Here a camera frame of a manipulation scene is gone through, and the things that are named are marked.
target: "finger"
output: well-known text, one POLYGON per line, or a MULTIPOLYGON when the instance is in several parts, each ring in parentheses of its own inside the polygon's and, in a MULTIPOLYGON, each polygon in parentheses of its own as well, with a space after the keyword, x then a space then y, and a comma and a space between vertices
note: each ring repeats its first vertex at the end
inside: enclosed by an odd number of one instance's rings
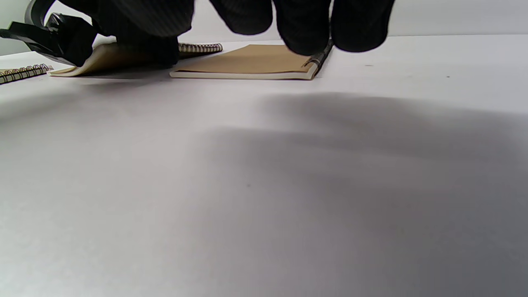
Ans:
POLYGON ((329 38, 330 0, 274 0, 277 28, 286 45, 302 55, 324 50, 329 38))
POLYGON ((237 34, 266 31, 273 21, 271 0, 211 0, 225 24, 237 34))
POLYGON ((179 36, 191 29, 194 0, 112 0, 141 30, 154 36, 179 36))
POLYGON ((348 52, 379 47, 387 38, 394 0, 335 0, 332 39, 348 52))

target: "white wall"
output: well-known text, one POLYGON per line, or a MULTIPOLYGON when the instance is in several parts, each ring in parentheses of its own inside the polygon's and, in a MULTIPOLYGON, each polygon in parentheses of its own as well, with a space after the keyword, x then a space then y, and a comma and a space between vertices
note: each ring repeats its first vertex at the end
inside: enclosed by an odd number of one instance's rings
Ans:
MULTIPOLYGON (((24 21, 24 12, 30 0, 0 0, 0 28, 6 29, 11 21, 24 21)), ((0 55, 27 51, 21 41, 0 38, 0 55)))
MULTIPOLYGON (((28 1, 0 0, 0 25, 22 20, 28 1)), ((79 13, 55 3, 53 11, 79 13)), ((396 0, 390 35, 528 34, 527 0, 396 0)), ((193 28, 181 36, 184 42, 273 40, 279 35, 275 23, 257 36, 231 33, 208 0, 196 0, 193 28)), ((22 42, 0 40, 0 54, 27 50, 22 42)))

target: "white table surface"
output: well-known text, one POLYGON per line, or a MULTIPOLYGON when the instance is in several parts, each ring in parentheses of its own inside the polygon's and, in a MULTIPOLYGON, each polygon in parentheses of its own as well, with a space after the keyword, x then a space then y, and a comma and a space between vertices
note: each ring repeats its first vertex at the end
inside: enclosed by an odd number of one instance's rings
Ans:
POLYGON ((2 85, 0 296, 527 296, 527 53, 399 37, 311 82, 2 85))

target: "metal spiral binding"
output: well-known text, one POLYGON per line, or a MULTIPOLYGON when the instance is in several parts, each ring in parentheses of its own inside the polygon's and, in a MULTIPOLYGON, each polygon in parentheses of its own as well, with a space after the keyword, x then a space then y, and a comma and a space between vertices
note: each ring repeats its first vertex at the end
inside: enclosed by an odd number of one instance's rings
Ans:
POLYGON ((46 73, 50 68, 46 64, 36 64, 33 66, 22 67, 18 69, 6 70, 4 72, 0 71, 0 85, 3 83, 21 80, 29 77, 34 77, 37 75, 42 75, 46 73))
POLYGON ((211 44, 189 44, 179 43, 178 50, 180 53, 210 53, 210 52, 221 52, 223 47, 219 43, 211 44))

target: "spiral notebook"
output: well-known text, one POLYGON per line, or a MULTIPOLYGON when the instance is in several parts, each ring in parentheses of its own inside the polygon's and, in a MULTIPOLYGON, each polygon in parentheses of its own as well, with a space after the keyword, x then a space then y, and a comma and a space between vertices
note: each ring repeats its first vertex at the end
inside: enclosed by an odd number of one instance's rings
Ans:
POLYGON ((46 64, 27 66, 18 69, 0 69, 0 85, 30 77, 44 75, 49 70, 53 70, 53 67, 48 66, 46 64))
POLYGON ((176 66, 174 78, 300 79, 312 80, 323 67, 334 43, 311 57, 291 52, 285 45, 250 44, 186 66, 176 66))
MULTIPOLYGON (((188 59, 221 52, 223 47, 219 43, 179 43, 178 49, 180 51, 180 59, 188 59)), ((49 72, 49 75, 58 77, 83 76, 101 71, 144 66, 151 63, 151 61, 151 58, 144 53, 120 47, 117 43, 107 43, 98 45, 82 67, 52 71, 49 72)))

